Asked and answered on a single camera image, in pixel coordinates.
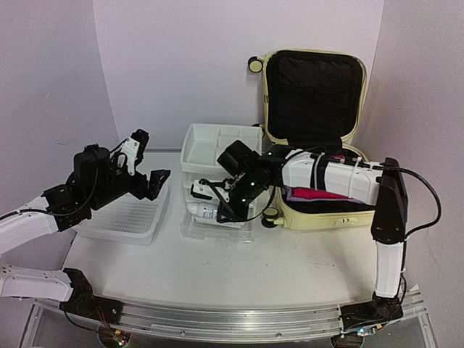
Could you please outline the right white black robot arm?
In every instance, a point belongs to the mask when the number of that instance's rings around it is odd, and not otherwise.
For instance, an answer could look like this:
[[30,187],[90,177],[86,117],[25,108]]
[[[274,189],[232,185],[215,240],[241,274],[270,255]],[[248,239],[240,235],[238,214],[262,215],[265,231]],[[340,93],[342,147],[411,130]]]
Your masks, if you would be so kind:
[[368,302],[341,308],[343,327],[363,335],[402,317],[408,197],[395,159],[366,162],[281,145],[259,154],[235,141],[217,161],[230,175],[219,195],[220,223],[248,221],[250,204],[265,191],[270,198],[262,224],[269,228],[322,230],[368,212],[376,243],[375,288]]

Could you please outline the white small bottle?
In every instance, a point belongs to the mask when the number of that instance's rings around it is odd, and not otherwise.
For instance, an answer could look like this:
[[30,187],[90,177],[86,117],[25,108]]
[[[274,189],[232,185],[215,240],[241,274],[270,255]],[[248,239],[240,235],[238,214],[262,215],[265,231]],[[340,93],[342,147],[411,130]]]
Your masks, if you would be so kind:
[[218,206],[214,204],[192,202],[187,204],[187,210],[195,217],[208,220],[216,220],[218,216]]

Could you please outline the clear plastic drawer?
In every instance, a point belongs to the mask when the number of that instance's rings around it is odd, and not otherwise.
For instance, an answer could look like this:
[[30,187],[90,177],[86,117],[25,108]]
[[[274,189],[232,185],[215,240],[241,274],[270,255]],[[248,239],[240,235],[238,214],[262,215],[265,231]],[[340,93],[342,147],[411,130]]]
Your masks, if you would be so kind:
[[208,238],[227,239],[241,243],[252,243],[254,241],[251,223],[218,223],[216,220],[195,217],[187,210],[187,204],[186,214],[181,223],[181,233],[184,238],[198,240]]

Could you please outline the pale yellow hard suitcase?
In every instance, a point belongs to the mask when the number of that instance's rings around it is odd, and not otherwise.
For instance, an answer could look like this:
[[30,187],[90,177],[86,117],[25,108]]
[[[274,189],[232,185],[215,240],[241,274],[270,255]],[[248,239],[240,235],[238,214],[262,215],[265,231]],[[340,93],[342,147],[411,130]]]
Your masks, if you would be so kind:
[[[350,145],[363,112],[365,65],[357,57],[331,51],[279,49],[250,57],[248,69],[264,83],[266,136],[275,145],[340,157],[368,156]],[[293,202],[279,188],[272,207],[262,214],[266,228],[297,231],[370,225],[374,208],[354,202]]]

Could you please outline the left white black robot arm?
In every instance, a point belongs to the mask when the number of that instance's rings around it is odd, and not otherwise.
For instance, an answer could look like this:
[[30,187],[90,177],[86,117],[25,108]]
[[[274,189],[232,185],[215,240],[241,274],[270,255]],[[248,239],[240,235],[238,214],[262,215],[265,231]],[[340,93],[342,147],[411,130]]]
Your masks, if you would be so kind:
[[[114,152],[94,144],[77,153],[66,183],[1,216],[1,253],[71,228],[91,238],[151,244],[170,171],[138,172],[144,147],[128,138]],[[37,270],[2,263],[1,296],[57,300],[66,313],[87,318],[106,315],[112,323],[118,321],[122,308],[117,300],[95,295],[76,268]]]

